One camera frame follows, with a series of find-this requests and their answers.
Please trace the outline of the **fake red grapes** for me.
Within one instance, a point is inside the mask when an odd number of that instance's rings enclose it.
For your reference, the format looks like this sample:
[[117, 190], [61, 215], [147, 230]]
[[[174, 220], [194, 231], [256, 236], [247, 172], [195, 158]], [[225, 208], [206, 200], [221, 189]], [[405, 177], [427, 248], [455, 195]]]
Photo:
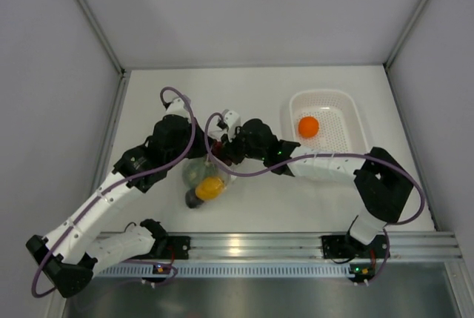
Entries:
[[232, 159], [229, 157], [227, 151], [224, 149], [224, 145], [222, 142], [215, 140], [212, 147], [211, 152], [217, 160], [225, 164], [226, 166], [233, 165]]

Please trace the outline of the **fake orange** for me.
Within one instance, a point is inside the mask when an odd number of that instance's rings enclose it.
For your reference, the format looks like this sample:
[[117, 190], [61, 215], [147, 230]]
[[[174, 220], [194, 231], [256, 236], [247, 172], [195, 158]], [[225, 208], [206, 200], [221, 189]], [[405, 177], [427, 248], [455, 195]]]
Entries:
[[319, 132], [319, 128], [319, 121], [312, 116], [305, 116], [298, 122], [298, 134], [305, 139], [316, 136]]

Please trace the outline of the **polka dot zip bag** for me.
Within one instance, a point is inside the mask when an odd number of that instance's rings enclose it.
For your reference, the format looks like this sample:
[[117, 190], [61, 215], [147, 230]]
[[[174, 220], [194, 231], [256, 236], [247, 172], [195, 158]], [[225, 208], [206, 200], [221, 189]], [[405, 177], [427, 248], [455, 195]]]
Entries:
[[236, 177], [210, 160], [208, 155], [184, 163], [181, 179], [187, 189], [184, 201], [189, 209], [200, 208], [227, 191]]

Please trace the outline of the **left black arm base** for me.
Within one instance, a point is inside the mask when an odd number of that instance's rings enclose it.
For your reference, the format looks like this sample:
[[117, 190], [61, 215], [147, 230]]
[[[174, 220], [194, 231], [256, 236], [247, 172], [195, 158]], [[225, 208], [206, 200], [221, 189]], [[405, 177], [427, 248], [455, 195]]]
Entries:
[[191, 238], [189, 236], [171, 235], [166, 241], [154, 245], [147, 254], [133, 256], [132, 259], [141, 260], [188, 260]]

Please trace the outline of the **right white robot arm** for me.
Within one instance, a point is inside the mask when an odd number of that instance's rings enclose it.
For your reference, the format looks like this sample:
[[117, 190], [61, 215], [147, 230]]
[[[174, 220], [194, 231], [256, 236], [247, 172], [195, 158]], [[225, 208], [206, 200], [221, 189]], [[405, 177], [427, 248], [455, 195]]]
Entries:
[[244, 124], [219, 119], [223, 130], [214, 155], [226, 165], [260, 161], [265, 172], [320, 182], [354, 185], [363, 208], [347, 230], [345, 245], [353, 256], [370, 251], [373, 240], [401, 217], [415, 187], [413, 179], [383, 148], [368, 154], [322, 153], [299, 142], [279, 139], [260, 119]]

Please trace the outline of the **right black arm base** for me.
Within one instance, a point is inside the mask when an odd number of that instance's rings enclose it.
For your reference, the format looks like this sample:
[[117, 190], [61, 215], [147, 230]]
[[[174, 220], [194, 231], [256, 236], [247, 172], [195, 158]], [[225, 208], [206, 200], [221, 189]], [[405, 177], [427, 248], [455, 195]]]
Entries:
[[384, 235], [377, 235], [370, 244], [362, 244], [348, 234], [333, 234], [321, 237], [325, 259], [383, 259], [388, 248]]

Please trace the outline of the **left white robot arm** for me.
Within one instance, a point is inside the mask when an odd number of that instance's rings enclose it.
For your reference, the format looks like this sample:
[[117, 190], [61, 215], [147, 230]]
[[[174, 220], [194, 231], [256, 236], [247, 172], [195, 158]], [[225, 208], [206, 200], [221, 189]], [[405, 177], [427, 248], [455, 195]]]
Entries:
[[68, 219], [44, 236], [28, 239], [26, 248], [38, 265], [31, 294], [35, 298], [49, 295], [37, 290], [41, 275], [64, 298], [70, 298], [111, 266], [130, 259], [165, 257], [168, 233], [154, 219], [144, 219], [132, 230], [107, 239], [98, 236], [122, 209], [165, 179], [169, 170], [184, 159], [205, 156], [212, 145], [195, 118], [164, 116], [144, 143], [123, 153], [96, 192]]

